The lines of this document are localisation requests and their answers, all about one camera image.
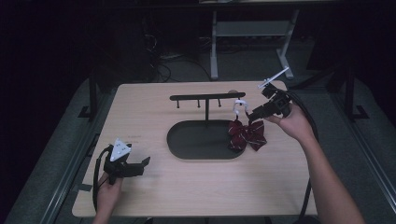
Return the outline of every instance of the gray floor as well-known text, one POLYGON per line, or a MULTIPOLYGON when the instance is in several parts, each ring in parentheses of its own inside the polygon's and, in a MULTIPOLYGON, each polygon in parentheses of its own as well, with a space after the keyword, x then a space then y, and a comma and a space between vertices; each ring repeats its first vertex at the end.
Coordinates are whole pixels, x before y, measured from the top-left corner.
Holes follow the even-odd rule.
MULTIPOLYGON (((313 44, 312 40, 290 44, 287 56, 295 79, 280 78, 287 86, 317 73, 305 70, 313 44)), ((278 43, 263 42, 235 54, 220 54, 218 81, 261 80, 280 71, 276 45, 278 43)), ((208 53, 200 55, 199 63, 210 71, 208 53)), ((172 78, 178 81, 208 81, 203 68, 195 63, 178 59, 166 65, 172 70, 172 78)), ((369 89, 358 80, 355 103, 362 105, 370 118, 355 123, 347 120, 339 105, 343 93, 327 93, 324 89, 326 81, 327 78, 324 78, 305 90, 297 91, 318 125, 320 143, 366 222, 396 223, 395 213, 364 153, 364 147, 368 145, 388 175, 389 182, 396 184, 396 131, 376 105, 369 89), (361 133, 365 144, 358 141, 356 130, 361 133)), ((91 219, 74 217, 71 213, 78 186, 91 159, 90 153, 77 156, 77 150, 83 148, 90 151, 90 143, 102 130, 115 92, 98 92, 99 114, 93 122, 88 122, 88 119, 78 118, 80 109, 89 104, 88 81, 81 84, 9 214, 7 223, 91 223, 91 219), (71 166, 77 167, 76 175, 65 175, 65 170, 71 166)), ((110 223, 143 223, 145 220, 145 217, 113 217, 110 223)), ((275 224, 292 223, 296 216, 272 217, 272 220, 275 224)), ((158 218, 154 223, 203 223, 203 219, 158 218)), ((264 221, 263 217, 212 217, 210 223, 253 224, 264 221)))

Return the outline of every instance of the human arm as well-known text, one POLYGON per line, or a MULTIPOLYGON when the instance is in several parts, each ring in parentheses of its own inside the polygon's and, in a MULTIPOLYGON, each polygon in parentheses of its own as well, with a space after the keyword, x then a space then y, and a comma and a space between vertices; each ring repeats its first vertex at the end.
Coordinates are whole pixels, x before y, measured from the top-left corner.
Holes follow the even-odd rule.
POLYGON ((104 172, 100 177, 97 195, 97 211, 93 224, 107 223, 113 213, 114 207, 120 198, 122 178, 117 178, 114 185, 109 184, 108 173, 104 172))
POLYGON ((266 120, 279 125, 302 146, 321 223, 364 223, 357 205, 324 155, 304 112, 293 104, 290 110, 286 118, 271 116, 266 120))

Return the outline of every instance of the black oval base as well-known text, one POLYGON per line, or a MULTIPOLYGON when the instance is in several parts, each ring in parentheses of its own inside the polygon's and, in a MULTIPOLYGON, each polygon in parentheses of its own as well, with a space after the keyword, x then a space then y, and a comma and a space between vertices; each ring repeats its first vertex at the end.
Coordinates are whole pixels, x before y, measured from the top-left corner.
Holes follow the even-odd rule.
POLYGON ((166 140, 170 151, 184 160, 229 160, 240 156, 244 150, 229 149, 230 121, 184 120, 175 124, 166 140))

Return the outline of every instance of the wooden table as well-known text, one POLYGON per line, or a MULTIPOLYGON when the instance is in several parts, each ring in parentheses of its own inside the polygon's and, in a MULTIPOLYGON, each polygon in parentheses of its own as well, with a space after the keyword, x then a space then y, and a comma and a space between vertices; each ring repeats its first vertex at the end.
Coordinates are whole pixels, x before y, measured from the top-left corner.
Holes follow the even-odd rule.
MULTIPOLYGON (((170 95, 243 91, 250 109, 267 100, 260 82, 196 82, 125 84, 117 91, 93 153, 83 184, 91 185, 96 158, 116 138, 131 143, 129 163, 151 161, 142 176, 125 178, 114 211, 124 217, 277 216, 300 213, 308 170, 297 141, 265 121, 268 143, 259 151, 247 146, 233 160, 182 160, 166 143, 169 129, 186 119, 205 119, 205 107, 195 101, 176 102, 170 95)), ((285 89, 283 82, 274 81, 285 89)), ((210 101, 210 119, 234 120, 234 99, 210 101)), ((245 116, 240 120, 248 123, 245 116)), ((313 195, 307 214, 317 213, 313 195)), ((77 217, 93 217, 92 193, 80 190, 73 207, 77 217)))

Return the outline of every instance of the plaid bow tie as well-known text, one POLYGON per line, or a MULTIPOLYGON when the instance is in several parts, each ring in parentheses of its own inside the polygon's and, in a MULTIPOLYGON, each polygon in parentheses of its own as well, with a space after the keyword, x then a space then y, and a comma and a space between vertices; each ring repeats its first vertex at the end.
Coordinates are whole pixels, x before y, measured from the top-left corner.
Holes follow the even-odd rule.
POLYGON ((257 151, 267 143, 264 137, 264 122, 262 120, 244 126, 241 121, 236 119, 230 121, 228 127, 228 134, 232 136, 228 145, 230 149, 243 150, 250 143, 250 146, 257 151))

